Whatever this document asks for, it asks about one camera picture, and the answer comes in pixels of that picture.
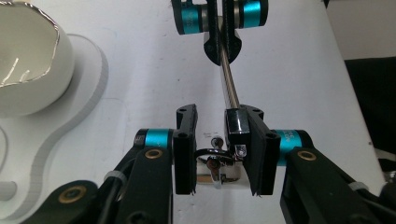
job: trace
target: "small metal object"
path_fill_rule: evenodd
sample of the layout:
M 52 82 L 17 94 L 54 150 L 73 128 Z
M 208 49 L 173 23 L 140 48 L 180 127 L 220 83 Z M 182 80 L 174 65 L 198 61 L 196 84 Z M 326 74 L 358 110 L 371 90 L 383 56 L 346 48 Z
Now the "small metal object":
M 163 155 L 163 152 L 159 149 L 151 149 L 145 153 L 146 158 L 154 160 L 160 158 Z
M 62 192 L 61 195 L 59 195 L 58 200 L 60 203 L 74 203 L 84 197 L 86 192 L 87 188 L 84 186 L 73 186 Z
M 297 155 L 306 161 L 315 161 L 317 159 L 317 156 L 315 156 L 315 154 L 313 154 L 312 152 L 309 151 L 299 151 L 297 152 Z
M 235 156 L 239 159 L 246 157 L 248 154 L 247 146 L 246 145 L 235 145 Z
M 241 18 L 239 16 L 239 14 L 240 14 L 239 3 L 237 1 L 234 1 L 233 2 L 233 16 L 234 16 L 234 23 L 235 23 L 236 28 L 240 27 Z
M 396 183 L 396 171 L 384 172 L 385 181 Z
M 207 168 L 210 170 L 210 175 L 212 176 L 212 181 L 213 185 L 215 186 L 215 189 L 220 189 L 221 188 L 221 174 L 220 174 L 220 168 L 221 164 L 218 159 L 209 157 L 206 162 Z
M 203 157 L 203 156 L 213 156 L 218 159 L 222 158 L 224 160 L 229 160 L 229 161 L 233 160 L 233 155 L 231 155 L 230 151 L 225 151 L 225 150 L 221 150 L 221 149 L 203 148 L 203 149 L 196 150 L 194 152 L 195 159 L 199 159 L 200 157 Z
M 207 32 L 209 30 L 209 21 L 207 18 L 207 5 L 201 5 L 201 17 L 202 17 L 202 31 Z
M 210 144 L 215 149 L 221 149 L 224 145 L 224 140 L 220 136 L 215 136 L 214 138 L 212 138 Z

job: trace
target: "silver metal shaft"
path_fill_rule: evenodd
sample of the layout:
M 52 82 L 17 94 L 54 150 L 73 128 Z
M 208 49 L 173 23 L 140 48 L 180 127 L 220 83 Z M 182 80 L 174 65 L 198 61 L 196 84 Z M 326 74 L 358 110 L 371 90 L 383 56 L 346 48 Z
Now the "silver metal shaft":
M 233 75 L 231 74 L 230 62 L 228 61 L 228 54 L 226 48 L 221 44 L 220 61 L 222 67 L 222 88 L 224 92 L 224 99 L 227 109 L 239 108 L 239 100 L 236 95 L 235 86 L 233 85 Z

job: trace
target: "white bowl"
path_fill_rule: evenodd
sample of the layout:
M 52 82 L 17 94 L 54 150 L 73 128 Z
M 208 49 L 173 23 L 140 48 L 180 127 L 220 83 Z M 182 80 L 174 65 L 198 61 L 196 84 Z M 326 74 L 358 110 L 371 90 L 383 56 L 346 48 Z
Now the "white bowl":
M 73 70 L 70 40 L 56 22 L 31 4 L 0 1 L 0 118 L 50 105 Z

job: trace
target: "screw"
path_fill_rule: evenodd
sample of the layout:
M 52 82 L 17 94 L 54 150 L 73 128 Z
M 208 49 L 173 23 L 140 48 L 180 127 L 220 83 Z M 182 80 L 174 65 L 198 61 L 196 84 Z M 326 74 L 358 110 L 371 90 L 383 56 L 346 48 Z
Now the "screw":
M 219 169 L 221 167 L 221 164 L 217 159 L 208 159 L 206 162 L 206 166 L 207 168 L 212 170 L 212 169 Z
M 215 149 L 221 149 L 224 145 L 224 140 L 222 140 L 220 136 L 215 136 L 214 138 L 212 138 L 212 141 L 210 141 L 210 144 Z
M 248 154 L 247 146 L 245 145 L 236 145 L 235 146 L 235 153 L 237 157 L 246 157 Z
M 72 198 L 76 198 L 80 193 L 81 193 L 80 189 L 71 189 L 70 191 L 66 192 L 64 197 L 68 199 L 72 199 Z

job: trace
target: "metal part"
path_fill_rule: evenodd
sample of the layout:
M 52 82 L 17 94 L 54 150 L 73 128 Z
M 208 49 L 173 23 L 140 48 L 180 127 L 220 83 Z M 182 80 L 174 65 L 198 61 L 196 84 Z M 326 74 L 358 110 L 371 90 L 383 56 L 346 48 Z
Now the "metal part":
M 145 156 L 148 159 L 155 160 L 160 158 L 163 155 L 163 151 L 159 149 L 151 149 L 146 152 Z
M 87 188 L 82 185 L 73 186 L 62 192 L 58 200 L 60 203 L 74 203 L 84 197 L 86 192 Z
M 209 31 L 209 20 L 207 18 L 207 5 L 201 5 L 201 17 L 202 17 L 202 31 Z
M 384 172 L 385 181 L 396 183 L 396 171 Z
M 299 151 L 297 153 L 297 155 L 306 161 L 315 161 L 317 159 L 317 156 L 315 156 L 315 154 L 313 154 L 312 152 L 309 151 Z
M 233 20 L 234 20 L 235 28 L 239 28 L 240 26 L 241 18 L 239 13 L 240 12 L 239 12 L 238 1 L 233 1 Z
M 227 145 L 245 145 L 250 140 L 247 110 L 245 108 L 226 109 L 224 119 Z
M 235 146 L 235 156 L 241 160 L 248 154 L 247 146 L 246 145 L 236 145 Z
M 235 85 L 233 84 L 233 75 L 231 73 L 230 62 L 228 61 L 227 49 L 222 43 L 220 43 L 220 61 L 222 67 L 221 81 L 226 108 L 239 108 L 240 104 Z
M 212 141 L 210 141 L 210 144 L 215 149 L 221 149 L 224 145 L 224 140 L 220 136 L 215 136 L 212 138 Z
M 203 157 L 203 156 L 214 156 L 225 160 L 233 161 L 233 155 L 230 154 L 229 151 L 226 150 L 221 150 L 221 149 L 215 149 L 215 148 L 203 148 L 196 150 L 194 153 L 194 157 L 196 159 Z
M 220 168 L 221 164 L 216 157 L 209 157 L 206 162 L 207 168 L 210 170 L 210 175 L 212 177 L 213 185 L 215 189 L 221 189 L 221 179 L 220 179 Z

